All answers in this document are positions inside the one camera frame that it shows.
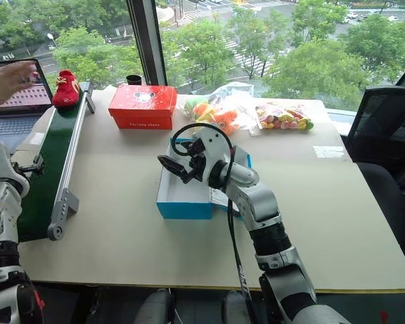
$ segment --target black cable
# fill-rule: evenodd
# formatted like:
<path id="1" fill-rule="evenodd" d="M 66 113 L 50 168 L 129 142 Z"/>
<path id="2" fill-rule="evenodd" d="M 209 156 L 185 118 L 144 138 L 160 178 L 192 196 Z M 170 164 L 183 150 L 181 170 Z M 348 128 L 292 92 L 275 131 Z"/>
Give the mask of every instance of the black cable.
<path id="1" fill-rule="evenodd" d="M 180 156 L 187 156 L 188 153 L 186 152 L 181 152 L 176 148 L 176 140 L 177 137 L 183 133 L 185 130 L 188 130 L 190 128 L 195 128 L 195 127 L 208 127 L 216 130 L 219 132 L 226 140 L 228 147 L 229 147 L 229 163 L 228 163 L 228 169 L 227 169 L 227 174 L 225 175 L 225 179 L 223 181 L 223 191 L 226 192 L 227 185 L 228 185 L 228 180 L 230 178 L 232 166 L 234 164 L 234 157 L 236 155 L 236 148 L 232 146 L 230 139 L 228 136 L 218 127 L 213 126 L 211 124 L 206 124 L 206 123 L 193 123 L 184 126 L 183 128 L 180 128 L 172 137 L 171 139 L 171 147 L 173 151 L 180 155 Z M 238 279 L 240 281 L 240 287 L 242 290 L 242 295 L 243 299 L 246 303 L 246 308 L 248 310 L 248 315 L 250 322 L 252 324 L 258 324 L 258 318 L 257 314 L 255 312 L 255 309 L 252 304 L 252 296 L 250 295 L 250 291 L 248 288 L 248 284 L 246 283 L 246 276 L 244 275 L 243 271 L 243 266 L 242 266 L 242 261 L 240 260 L 240 255 L 238 254 L 238 249 L 237 249 L 237 243 L 236 243 L 236 235 L 234 233 L 234 219 L 233 219 L 233 206 L 232 206 L 232 200 L 228 198 L 228 206 L 227 206 L 227 220 L 228 220 L 228 227 L 229 227 L 229 233 L 231 234 L 231 240 L 232 240 L 232 246 L 234 249 L 234 257 L 236 259 L 236 266 L 237 266 L 237 272 L 238 272 Z"/>

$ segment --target table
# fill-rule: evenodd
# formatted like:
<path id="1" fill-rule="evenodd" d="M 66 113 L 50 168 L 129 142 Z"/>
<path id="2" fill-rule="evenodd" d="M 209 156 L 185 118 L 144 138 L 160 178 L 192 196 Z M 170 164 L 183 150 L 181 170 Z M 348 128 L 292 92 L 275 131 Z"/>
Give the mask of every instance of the table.
<path id="1" fill-rule="evenodd" d="M 97 112 L 84 121 L 70 183 L 78 213 L 63 240 L 20 244 L 23 267 L 35 281 L 237 288 L 224 212 L 196 221 L 166 220 L 157 210 L 156 155 L 173 131 L 118 130 L 107 111 L 112 96 L 113 88 L 94 91 Z M 322 103 L 307 103 L 316 124 L 309 134 L 237 131 L 232 142 L 251 154 L 274 190 L 318 292 L 405 292 L 405 258 L 387 221 L 344 149 L 342 156 L 317 157 L 314 146 L 343 144 Z M 183 121 L 176 111 L 175 128 Z M 257 289 L 261 271 L 240 221 L 236 239 L 248 285 Z"/>

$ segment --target red shoe box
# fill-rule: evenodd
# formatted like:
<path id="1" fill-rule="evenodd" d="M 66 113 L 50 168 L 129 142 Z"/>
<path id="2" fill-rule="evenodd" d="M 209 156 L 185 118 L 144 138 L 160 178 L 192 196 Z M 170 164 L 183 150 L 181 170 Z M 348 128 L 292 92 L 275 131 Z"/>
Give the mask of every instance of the red shoe box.
<path id="1" fill-rule="evenodd" d="M 177 92 L 172 86 L 119 86 L 109 113 L 119 128 L 172 130 Z"/>

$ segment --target red shoe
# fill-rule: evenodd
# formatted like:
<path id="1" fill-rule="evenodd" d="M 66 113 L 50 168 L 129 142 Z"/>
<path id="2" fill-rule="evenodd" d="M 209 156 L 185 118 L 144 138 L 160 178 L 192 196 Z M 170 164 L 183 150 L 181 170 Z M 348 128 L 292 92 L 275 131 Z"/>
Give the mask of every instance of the red shoe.
<path id="1" fill-rule="evenodd" d="M 54 106 L 58 108 L 69 107 L 80 100 L 80 85 L 71 71 L 60 71 L 56 85 L 58 88 L 53 97 Z"/>

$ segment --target plastic bag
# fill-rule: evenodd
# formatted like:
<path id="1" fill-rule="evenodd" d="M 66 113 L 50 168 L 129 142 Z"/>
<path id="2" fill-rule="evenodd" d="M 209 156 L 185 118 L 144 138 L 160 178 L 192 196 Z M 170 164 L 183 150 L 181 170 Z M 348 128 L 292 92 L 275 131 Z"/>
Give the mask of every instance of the plastic bag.
<path id="1" fill-rule="evenodd" d="M 259 126 L 273 130 L 311 130 L 312 120 L 304 113 L 302 105 L 285 107 L 276 102 L 256 106 Z"/>
<path id="2" fill-rule="evenodd" d="M 231 82 L 207 96 L 192 97 L 179 103 L 185 115 L 195 122 L 215 124 L 227 135 L 234 130 L 258 128 L 258 118 L 251 100 L 254 86 Z"/>

